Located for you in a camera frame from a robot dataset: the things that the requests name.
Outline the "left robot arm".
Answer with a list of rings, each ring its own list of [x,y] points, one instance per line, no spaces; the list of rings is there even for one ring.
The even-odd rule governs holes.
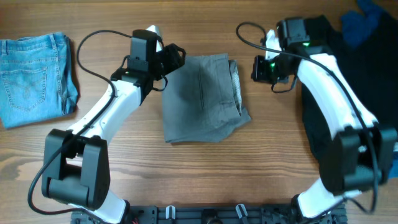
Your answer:
[[[34,187],[41,181],[42,195],[70,205],[93,223],[134,223],[130,204],[110,186],[108,145],[124,120],[140,107],[154,82],[182,67],[186,52],[175,44],[164,45],[159,28],[134,30],[131,49],[122,64],[106,79],[108,89],[77,123],[66,131],[53,129],[45,139],[44,164],[28,191],[34,206]]]

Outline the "grey shorts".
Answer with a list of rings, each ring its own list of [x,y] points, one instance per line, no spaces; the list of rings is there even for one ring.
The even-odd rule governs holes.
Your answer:
[[[220,142],[250,122],[238,65],[228,54],[188,56],[167,78],[162,93],[165,142]]]

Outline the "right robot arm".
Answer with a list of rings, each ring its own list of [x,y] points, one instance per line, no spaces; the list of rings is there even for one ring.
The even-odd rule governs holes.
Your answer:
[[[376,192],[389,178],[397,131],[381,126],[341,73],[333,52],[310,37],[302,18],[288,18],[266,34],[265,55],[254,61],[256,82],[301,81],[327,123],[331,143],[319,163],[319,179],[297,196],[298,220],[318,220],[359,194]]]

